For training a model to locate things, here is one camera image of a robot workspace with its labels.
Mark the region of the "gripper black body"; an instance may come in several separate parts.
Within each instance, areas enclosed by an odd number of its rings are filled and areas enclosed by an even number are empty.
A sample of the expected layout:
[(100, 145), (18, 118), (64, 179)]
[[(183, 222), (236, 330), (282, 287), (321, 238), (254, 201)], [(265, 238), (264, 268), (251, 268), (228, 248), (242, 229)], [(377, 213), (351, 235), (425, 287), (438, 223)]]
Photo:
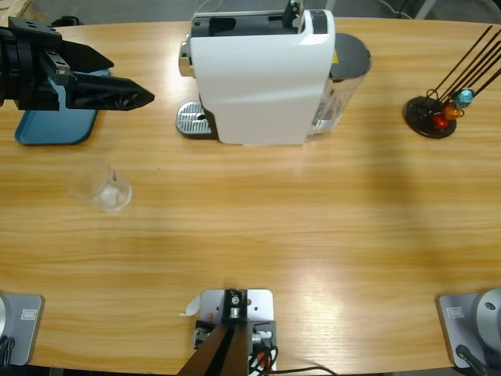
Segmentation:
[(18, 17), (1, 28), (1, 101), (12, 100), (19, 110), (58, 110), (59, 94), (49, 78), (70, 71), (65, 41), (49, 24)]

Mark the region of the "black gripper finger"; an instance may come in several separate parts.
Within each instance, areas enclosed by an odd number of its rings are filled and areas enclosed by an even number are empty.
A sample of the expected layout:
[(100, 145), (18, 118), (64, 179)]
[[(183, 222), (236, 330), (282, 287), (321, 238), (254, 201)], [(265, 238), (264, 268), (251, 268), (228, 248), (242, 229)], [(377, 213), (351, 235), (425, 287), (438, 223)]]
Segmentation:
[(134, 110), (155, 95), (127, 78), (73, 74), (65, 86), (66, 107), (77, 110)]
[(111, 60), (92, 47), (64, 40), (43, 42), (42, 58), (55, 74), (92, 73), (114, 66)]

